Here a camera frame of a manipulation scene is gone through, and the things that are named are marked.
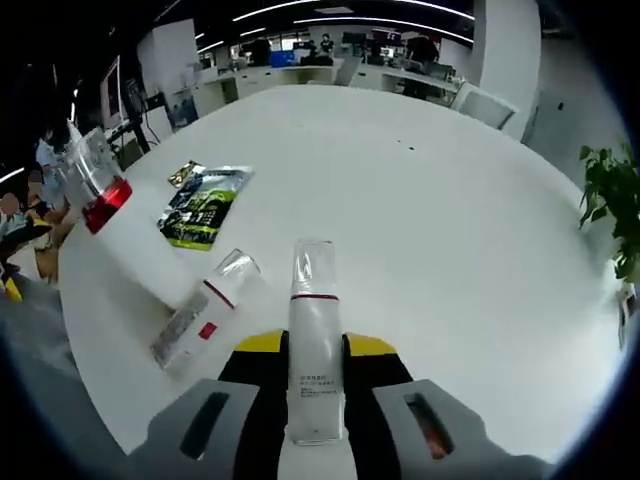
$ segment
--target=ceiling light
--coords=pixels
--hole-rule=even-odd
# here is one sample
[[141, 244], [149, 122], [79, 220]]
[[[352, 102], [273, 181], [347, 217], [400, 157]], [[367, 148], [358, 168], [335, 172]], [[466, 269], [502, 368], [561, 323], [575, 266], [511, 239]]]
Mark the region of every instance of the ceiling light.
[[394, 0], [396, 2], [402, 3], [412, 3], [414, 5], [421, 5], [423, 7], [435, 8], [437, 10], [442, 10], [443, 12], [453, 13], [454, 15], [460, 15], [468, 20], [475, 20], [475, 18], [471, 15], [467, 15], [466, 13], [459, 12], [458, 10], [453, 10], [452, 8], [442, 7], [440, 5], [434, 5], [433, 3], [421, 2], [420, 0]]
[[432, 30], [434, 32], [442, 33], [444, 35], [449, 35], [451, 37], [459, 38], [460, 40], [464, 40], [465, 42], [473, 43], [473, 40], [467, 37], [463, 37], [462, 35], [458, 35], [457, 33], [447, 32], [446, 30], [441, 30], [435, 27], [429, 27], [427, 25], [420, 25], [419, 23], [405, 22], [402, 20], [389, 20], [387, 18], [372, 18], [372, 17], [327, 17], [327, 18], [309, 18], [307, 20], [296, 20], [293, 23], [316, 23], [316, 22], [335, 22], [335, 21], [350, 21], [350, 20], [359, 20], [365, 22], [372, 23], [395, 23], [397, 25], [406, 25], [408, 27], [415, 28], [423, 28], [425, 30]]
[[154, 22], [157, 22], [158, 20], [160, 20], [162, 17], [164, 17], [167, 13], [169, 13], [171, 10], [173, 10], [173, 7], [175, 7], [176, 5], [178, 5], [182, 0], [176, 0], [175, 2], [173, 2], [171, 5], [169, 5], [167, 8], [165, 8], [162, 13], [160, 15], [158, 15], [156, 18], [153, 19]]
[[329, 8], [316, 8], [316, 12], [324, 13], [325, 15], [337, 15], [338, 13], [353, 13], [349, 7], [329, 7]]
[[[287, 2], [287, 3], [281, 3], [280, 5], [273, 5], [272, 7], [267, 7], [267, 8], [262, 8], [260, 10], [256, 10], [255, 12], [250, 12], [247, 13], [245, 15], [241, 15], [239, 17], [236, 17], [233, 19], [234, 22], [237, 22], [239, 20], [244, 20], [245, 18], [249, 18], [249, 17], [253, 17], [254, 15], [260, 15], [261, 13], [265, 13], [265, 12], [270, 12], [271, 10], [277, 10], [278, 8], [284, 8], [284, 7], [290, 7], [291, 5], [299, 5], [301, 3], [311, 3], [311, 2], [317, 2], [320, 0], [296, 0], [294, 2]], [[436, 5], [433, 3], [428, 3], [428, 2], [422, 2], [420, 0], [393, 0], [396, 2], [402, 2], [402, 3], [412, 3], [414, 5], [420, 5], [422, 7], [429, 7], [429, 8], [435, 8], [436, 10], [441, 10], [443, 12], [447, 12], [447, 13], [453, 13], [454, 15], [459, 15], [463, 18], [466, 18], [468, 20], [475, 20], [475, 18], [472, 15], [468, 15], [466, 13], [463, 12], [459, 12], [458, 10], [454, 10], [452, 8], [447, 8], [447, 7], [443, 7], [441, 5]], [[330, 13], [330, 12], [324, 12], [323, 10], [331, 10], [331, 8], [329, 9], [319, 9], [316, 11], [320, 11], [321, 13]], [[353, 11], [336, 11], [334, 13], [353, 13]]]
[[264, 13], [264, 12], [270, 12], [271, 10], [277, 10], [278, 8], [289, 7], [291, 5], [298, 5], [300, 3], [311, 3], [311, 2], [318, 2], [318, 1], [319, 0], [296, 0], [295, 2], [281, 3], [280, 5], [274, 5], [272, 7], [262, 8], [260, 10], [256, 10], [255, 12], [251, 12], [251, 13], [247, 13], [245, 15], [241, 15], [239, 17], [234, 18], [233, 21], [237, 22], [239, 20], [244, 20], [245, 18], [253, 17], [254, 15], [260, 15], [261, 13]]
[[252, 33], [264, 32], [266, 29], [267, 27], [256, 28], [255, 30], [250, 30], [248, 32], [241, 33], [240, 36], [246, 37], [247, 35], [251, 35]]
[[374, 32], [384, 32], [384, 33], [398, 33], [395, 30], [389, 30], [388, 28], [372, 28]]
[[210, 48], [215, 48], [215, 47], [219, 47], [220, 45], [222, 45], [224, 43], [224, 40], [220, 40], [219, 42], [216, 43], [212, 43], [211, 45], [209, 45], [208, 47], [204, 47], [201, 48], [200, 50], [198, 50], [198, 53], [202, 53], [205, 50], [209, 50]]
[[4, 177], [0, 178], [0, 183], [9, 180], [11, 177], [15, 177], [17, 174], [24, 172], [24, 167], [14, 170], [11, 173], [7, 173]]

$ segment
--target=white round table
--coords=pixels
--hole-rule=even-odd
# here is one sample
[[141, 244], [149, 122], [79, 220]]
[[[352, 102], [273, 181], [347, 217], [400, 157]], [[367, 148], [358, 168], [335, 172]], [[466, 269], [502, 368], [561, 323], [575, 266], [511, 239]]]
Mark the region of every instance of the white round table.
[[243, 338], [286, 328], [293, 245], [305, 237], [335, 242], [345, 331], [390, 342], [414, 379], [475, 410], [507, 451], [555, 460], [596, 411], [620, 363], [616, 310], [578, 230], [579, 190], [523, 145], [400, 95], [278, 87], [145, 155], [126, 172], [124, 208], [157, 219], [175, 194], [167, 177], [188, 160], [256, 173], [213, 250], [179, 254], [204, 274], [241, 248], [264, 284], [187, 374], [149, 353], [170, 312], [84, 226], [61, 252], [73, 354], [126, 453], [156, 413], [217, 378]]

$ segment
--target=white bottle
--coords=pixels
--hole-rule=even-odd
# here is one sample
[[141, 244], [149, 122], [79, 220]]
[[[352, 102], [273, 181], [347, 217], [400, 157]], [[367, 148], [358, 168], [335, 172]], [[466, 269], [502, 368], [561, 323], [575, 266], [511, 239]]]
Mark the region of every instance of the white bottle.
[[151, 352], [163, 369], [179, 371], [200, 353], [232, 316], [244, 284], [260, 275], [255, 261], [235, 249], [176, 311]]
[[344, 435], [342, 329], [333, 244], [300, 241], [294, 253], [289, 306], [289, 421], [297, 444]]

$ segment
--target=ceiling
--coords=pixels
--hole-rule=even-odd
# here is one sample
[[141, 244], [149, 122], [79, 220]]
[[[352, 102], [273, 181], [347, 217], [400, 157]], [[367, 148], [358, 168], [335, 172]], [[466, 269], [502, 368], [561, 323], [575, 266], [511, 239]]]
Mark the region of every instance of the ceiling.
[[[262, 34], [290, 31], [295, 28], [294, 20], [322, 17], [315, 9], [335, 6], [346, 6], [354, 12], [342, 15], [413, 22], [473, 38], [473, 22], [468, 19], [395, 0], [314, 1], [233, 22], [237, 16], [287, 1], [291, 0], [241, 0], [225, 2], [222, 9], [221, 2], [215, 0], [110, 0], [107, 9], [97, 10], [89, 9], [82, 0], [42, 2], [44, 6], [37, 8], [30, 8], [33, 5], [27, 0], [17, 6], [12, 18], [22, 27], [19, 40], [15, 39], [15, 29], [3, 33], [8, 37], [5, 45], [11, 45], [7, 63], [10, 71], [30, 62], [47, 72], [55, 64], [59, 93], [70, 95], [81, 79], [87, 83], [99, 81], [117, 54], [135, 48], [155, 26], [193, 18], [196, 32], [204, 33], [198, 39], [202, 48], [221, 40], [236, 41], [240, 33], [256, 28], [266, 27]], [[468, 14], [473, 10], [473, 0], [428, 1]], [[7, 77], [2, 81], [3, 87], [9, 86]]]

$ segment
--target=blue box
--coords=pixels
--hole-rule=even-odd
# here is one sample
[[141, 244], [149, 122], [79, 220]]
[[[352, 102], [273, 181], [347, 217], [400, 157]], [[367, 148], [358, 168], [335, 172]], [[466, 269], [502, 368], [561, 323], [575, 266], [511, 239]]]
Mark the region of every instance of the blue box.
[[289, 67], [293, 65], [295, 61], [295, 55], [293, 54], [293, 50], [279, 50], [276, 52], [271, 52], [269, 61], [273, 68]]

